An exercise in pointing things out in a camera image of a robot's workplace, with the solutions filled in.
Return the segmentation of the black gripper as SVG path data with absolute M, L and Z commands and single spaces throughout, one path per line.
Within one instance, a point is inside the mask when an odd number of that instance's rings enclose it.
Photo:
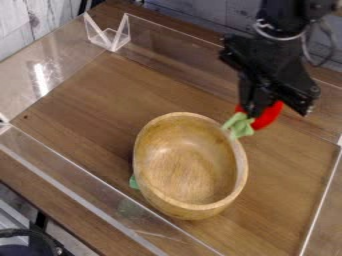
M 321 88 L 302 62 L 300 42 L 226 34 L 222 45 L 219 59 L 239 73 L 239 105 L 247 116 L 260 117 L 276 101 L 306 116 Z

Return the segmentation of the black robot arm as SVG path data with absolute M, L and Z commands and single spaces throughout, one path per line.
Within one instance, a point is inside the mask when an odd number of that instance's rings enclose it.
M 307 34 L 319 26 L 333 31 L 325 17 L 342 8 L 342 0 L 262 0 L 248 36 L 226 35 L 219 59 L 239 73 L 239 105 L 248 117 L 283 102 L 299 115 L 310 113 L 321 96 L 306 64 L 310 58 Z

